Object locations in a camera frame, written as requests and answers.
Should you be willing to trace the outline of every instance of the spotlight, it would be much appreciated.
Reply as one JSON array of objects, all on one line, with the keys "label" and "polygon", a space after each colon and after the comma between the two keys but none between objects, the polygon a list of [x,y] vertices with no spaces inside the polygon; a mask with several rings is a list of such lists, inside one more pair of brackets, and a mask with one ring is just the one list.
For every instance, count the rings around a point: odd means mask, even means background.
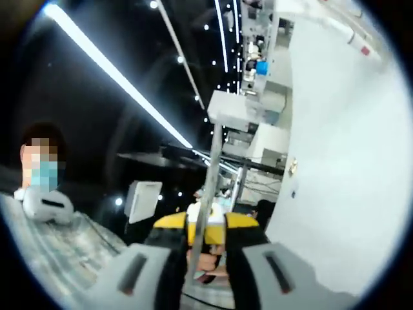
[{"label": "spotlight", "polygon": [[150,8],[156,9],[157,8],[157,2],[156,1],[151,1],[149,3]]}]

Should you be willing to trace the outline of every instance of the white vr headset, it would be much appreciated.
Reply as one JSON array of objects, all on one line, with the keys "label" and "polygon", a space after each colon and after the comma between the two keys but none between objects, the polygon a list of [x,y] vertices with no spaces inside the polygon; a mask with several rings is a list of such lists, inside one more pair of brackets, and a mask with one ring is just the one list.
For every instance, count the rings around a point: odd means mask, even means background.
[{"label": "white vr headset", "polygon": [[24,191],[23,210],[27,217],[40,221],[47,222],[54,220],[59,224],[69,224],[72,221],[74,207],[68,196],[59,191],[42,192],[36,187],[28,187]]}]

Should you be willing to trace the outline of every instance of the dark hair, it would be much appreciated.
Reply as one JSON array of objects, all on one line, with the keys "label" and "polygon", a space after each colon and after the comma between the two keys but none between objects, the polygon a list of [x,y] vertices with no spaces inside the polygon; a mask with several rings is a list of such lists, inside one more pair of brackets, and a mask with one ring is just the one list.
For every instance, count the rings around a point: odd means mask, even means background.
[{"label": "dark hair", "polygon": [[49,139],[49,144],[57,147],[59,161],[66,161],[66,143],[61,131],[53,124],[42,122],[29,126],[23,138],[21,145],[32,145],[32,139]]}]

